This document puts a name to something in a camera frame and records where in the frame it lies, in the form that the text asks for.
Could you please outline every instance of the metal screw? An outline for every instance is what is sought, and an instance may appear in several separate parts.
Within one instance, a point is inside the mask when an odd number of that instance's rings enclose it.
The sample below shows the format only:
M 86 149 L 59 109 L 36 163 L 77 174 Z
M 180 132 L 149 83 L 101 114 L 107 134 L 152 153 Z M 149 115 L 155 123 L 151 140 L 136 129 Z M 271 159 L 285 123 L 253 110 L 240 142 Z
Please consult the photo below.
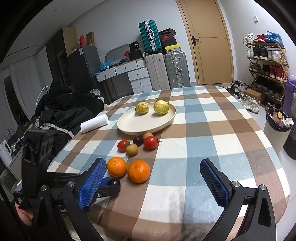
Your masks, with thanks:
M 265 191 L 266 190 L 266 186 L 265 185 L 260 185 L 260 188 Z
M 67 186 L 68 187 L 72 187 L 72 186 L 74 186 L 75 185 L 75 182 L 74 181 L 69 181 L 68 183 L 67 183 Z
M 45 191 L 46 188 L 47 188 L 47 186 L 46 186 L 46 185 L 43 185 L 43 186 L 40 188 L 40 190 L 41 190 L 41 191 Z
M 233 181 L 232 185 L 235 186 L 236 188 L 240 186 L 240 183 L 238 181 Z

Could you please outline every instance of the gray suitcase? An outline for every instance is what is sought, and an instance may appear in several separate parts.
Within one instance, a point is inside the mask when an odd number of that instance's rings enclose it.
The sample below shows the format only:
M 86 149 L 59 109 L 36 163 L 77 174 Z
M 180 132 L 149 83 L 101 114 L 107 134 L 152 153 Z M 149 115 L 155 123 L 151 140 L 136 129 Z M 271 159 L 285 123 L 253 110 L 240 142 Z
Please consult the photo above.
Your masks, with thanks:
M 164 56 L 171 89 L 190 87 L 189 70 L 184 52 L 171 52 Z
M 168 74 L 165 68 L 163 54 L 152 54 L 145 57 L 145 62 L 151 81 L 151 86 L 154 91 L 167 90 L 170 88 Z

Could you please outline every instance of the plate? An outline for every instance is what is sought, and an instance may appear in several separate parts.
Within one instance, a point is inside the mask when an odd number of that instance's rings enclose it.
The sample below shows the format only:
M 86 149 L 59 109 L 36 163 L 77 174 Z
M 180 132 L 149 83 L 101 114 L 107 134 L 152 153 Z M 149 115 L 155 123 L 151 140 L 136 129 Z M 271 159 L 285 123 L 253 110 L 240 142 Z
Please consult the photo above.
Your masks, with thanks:
M 176 107 L 168 103 L 168 113 L 159 115 L 153 109 L 154 103 L 148 103 L 149 111 L 144 115 L 136 113 L 135 107 L 125 112 L 117 122 L 118 129 L 128 135 L 137 136 L 146 132 L 160 131 L 172 123 L 176 115 Z

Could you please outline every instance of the orange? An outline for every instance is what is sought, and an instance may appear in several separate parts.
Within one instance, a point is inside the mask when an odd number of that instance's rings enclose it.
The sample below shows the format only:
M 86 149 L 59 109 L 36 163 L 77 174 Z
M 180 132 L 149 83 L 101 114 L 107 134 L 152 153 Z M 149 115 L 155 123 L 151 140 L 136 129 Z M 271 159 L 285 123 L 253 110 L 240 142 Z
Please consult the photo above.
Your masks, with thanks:
M 128 177 L 134 183 L 143 183 L 150 176 L 150 167 L 143 160 L 133 161 L 128 166 Z
M 127 165 L 121 157 L 113 157 L 109 159 L 107 169 L 111 176 L 122 177 L 126 173 Z

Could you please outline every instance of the checkered tablecloth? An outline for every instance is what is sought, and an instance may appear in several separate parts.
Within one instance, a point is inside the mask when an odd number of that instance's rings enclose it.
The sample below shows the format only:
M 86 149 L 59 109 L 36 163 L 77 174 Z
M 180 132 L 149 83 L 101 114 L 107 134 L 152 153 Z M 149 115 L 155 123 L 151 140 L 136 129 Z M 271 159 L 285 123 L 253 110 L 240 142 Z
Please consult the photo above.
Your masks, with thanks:
M 117 121 L 140 101 L 165 100 L 177 108 L 173 123 L 154 133 L 162 142 L 152 151 L 143 147 L 135 157 L 117 151 L 121 139 L 132 140 L 117 129 Z M 98 200 L 88 217 L 101 226 L 134 240 L 202 240 L 219 218 L 219 207 L 199 166 L 209 158 L 230 180 L 245 187 L 265 184 L 276 222 L 290 195 L 286 175 L 263 131 L 225 89 L 215 86 L 154 91 L 121 98 L 106 108 L 109 124 L 86 134 L 79 132 L 58 154 L 49 171 L 82 173 L 102 157 L 145 160 L 151 169 L 143 184 L 121 179 L 116 198 Z M 238 231 L 244 206 L 229 238 Z

